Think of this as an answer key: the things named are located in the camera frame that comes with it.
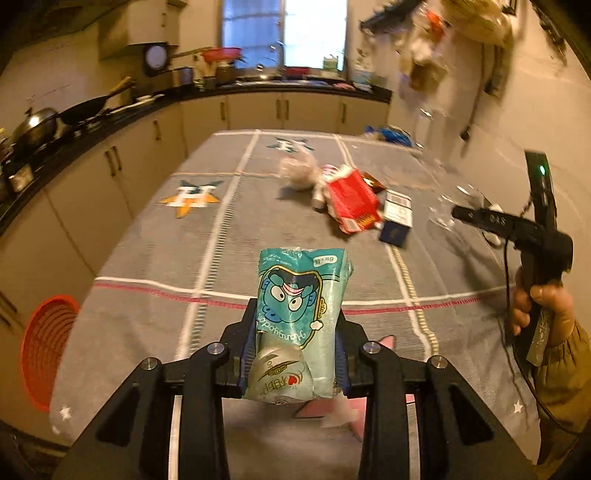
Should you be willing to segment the person right hand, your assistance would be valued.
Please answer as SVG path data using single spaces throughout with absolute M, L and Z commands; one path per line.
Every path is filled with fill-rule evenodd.
M 555 347 L 564 342 L 573 332 L 576 323 L 572 296 L 557 281 L 525 289 L 523 268 L 520 267 L 510 302 L 508 325 L 511 334 L 518 336 L 530 324 L 534 305 L 549 309 L 554 314 L 547 346 Z

